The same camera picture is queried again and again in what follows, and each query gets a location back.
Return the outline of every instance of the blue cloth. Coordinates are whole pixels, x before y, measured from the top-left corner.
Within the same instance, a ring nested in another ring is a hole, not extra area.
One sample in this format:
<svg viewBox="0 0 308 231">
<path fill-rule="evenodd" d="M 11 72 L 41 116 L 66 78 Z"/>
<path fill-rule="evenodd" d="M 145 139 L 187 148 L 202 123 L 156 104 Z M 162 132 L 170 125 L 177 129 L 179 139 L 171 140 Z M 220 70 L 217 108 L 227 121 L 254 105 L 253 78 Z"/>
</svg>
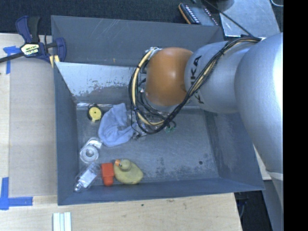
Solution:
<svg viewBox="0 0 308 231">
<path fill-rule="evenodd" d="M 100 123 L 98 136 L 105 146 L 112 147 L 126 143 L 133 136 L 134 129 L 127 125 L 126 106 L 114 105 L 107 111 Z"/>
</svg>

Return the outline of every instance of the blue clamp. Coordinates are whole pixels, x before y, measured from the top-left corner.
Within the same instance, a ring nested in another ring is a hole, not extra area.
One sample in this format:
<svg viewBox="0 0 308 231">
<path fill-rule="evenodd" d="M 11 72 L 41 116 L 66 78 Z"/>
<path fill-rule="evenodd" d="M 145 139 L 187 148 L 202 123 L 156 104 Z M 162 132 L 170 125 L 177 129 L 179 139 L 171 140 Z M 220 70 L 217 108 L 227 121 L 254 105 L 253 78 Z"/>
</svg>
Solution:
<svg viewBox="0 0 308 231">
<path fill-rule="evenodd" d="M 21 52 L 20 48 L 16 46 L 4 47 L 3 50 L 5 53 L 8 54 L 8 56 L 10 56 L 11 54 L 16 54 Z M 11 72 L 11 61 L 8 61 L 6 63 L 6 74 L 9 74 L 10 72 Z"/>
<path fill-rule="evenodd" d="M 18 33 L 23 37 L 25 44 L 21 47 L 21 49 L 26 45 L 38 45 L 38 52 L 35 54 L 25 54 L 25 57 L 34 57 L 41 60 L 44 60 L 50 63 L 50 54 L 48 53 L 47 47 L 39 41 L 38 36 L 38 16 L 29 17 L 27 15 L 20 17 L 15 25 Z M 61 62 L 65 60 L 66 57 L 66 44 L 64 38 L 56 38 L 56 43 L 58 47 L 58 57 Z"/>
<path fill-rule="evenodd" d="M 9 178 L 2 178 L 0 210 L 8 210 L 13 206 L 32 206 L 33 197 L 9 198 Z"/>
</svg>

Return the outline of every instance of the clear plastic bottle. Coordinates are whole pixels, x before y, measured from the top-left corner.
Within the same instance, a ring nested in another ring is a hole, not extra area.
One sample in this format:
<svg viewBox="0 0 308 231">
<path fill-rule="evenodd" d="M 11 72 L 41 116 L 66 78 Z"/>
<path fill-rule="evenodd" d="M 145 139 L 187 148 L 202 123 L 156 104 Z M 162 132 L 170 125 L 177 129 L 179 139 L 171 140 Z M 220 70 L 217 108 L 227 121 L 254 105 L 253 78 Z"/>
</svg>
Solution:
<svg viewBox="0 0 308 231">
<path fill-rule="evenodd" d="M 96 163 L 91 163 L 81 174 L 77 176 L 78 180 L 74 186 L 75 192 L 89 188 L 100 175 L 101 168 Z"/>
</svg>

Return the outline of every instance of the wooden table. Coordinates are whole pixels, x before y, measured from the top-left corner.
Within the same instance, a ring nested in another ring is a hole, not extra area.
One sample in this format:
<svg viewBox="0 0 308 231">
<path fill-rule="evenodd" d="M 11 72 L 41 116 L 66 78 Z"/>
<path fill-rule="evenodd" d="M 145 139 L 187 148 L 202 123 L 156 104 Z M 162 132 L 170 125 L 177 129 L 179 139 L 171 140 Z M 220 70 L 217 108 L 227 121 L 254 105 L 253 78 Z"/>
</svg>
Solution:
<svg viewBox="0 0 308 231">
<path fill-rule="evenodd" d="M 0 57 L 6 56 L 3 47 L 21 46 L 23 39 L 15 34 L 0 34 Z M 30 59 L 20 58 L 12 61 L 12 68 L 17 64 L 26 64 Z M 0 184 L 4 177 L 11 177 L 15 170 L 23 174 L 23 165 L 10 167 L 10 78 L 6 74 L 6 63 L 0 64 Z M 20 112 L 29 107 L 21 105 Z M 34 168 L 25 171 L 35 172 Z M 20 182 L 27 186 L 27 177 Z M 44 180 L 37 179 L 37 187 L 44 185 Z M 103 231 L 103 230 L 134 230 L 134 231 L 241 231 L 241 222 L 233 193 L 216 194 L 197 197 L 174 199 L 158 199 L 146 201 L 128 201 L 102 204 L 58 206 L 56 194 L 38 194 L 33 197 L 33 206 L 10 207 L 0 210 L 1 231 L 50 231 L 52 215 L 55 212 L 71 212 L 72 230 Z"/>
</svg>

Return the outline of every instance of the gray metal sheet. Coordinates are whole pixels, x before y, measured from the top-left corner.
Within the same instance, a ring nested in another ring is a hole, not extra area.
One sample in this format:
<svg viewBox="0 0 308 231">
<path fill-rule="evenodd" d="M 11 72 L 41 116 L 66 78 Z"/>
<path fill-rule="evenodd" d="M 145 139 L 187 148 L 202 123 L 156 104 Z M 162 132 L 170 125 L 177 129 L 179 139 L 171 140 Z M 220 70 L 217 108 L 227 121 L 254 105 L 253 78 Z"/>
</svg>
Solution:
<svg viewBox="0 0 308 231">
<path fill-rule="evenodd" d="M 221 0 L 218 8 L 255 37 L 267 38 L 280 33 L 270 0 Z M 224 34 L 239 37 L 247 32 L 220 14 Z"/>
<path fill-rule="evenodd" d="M 72 63 L 136 66 L 152 46 L 195 51 L 223 41 L 219 26 L 53 15 L 51 27 L 54 38 L 65 39 L 65 61 Z"/>
</svg>

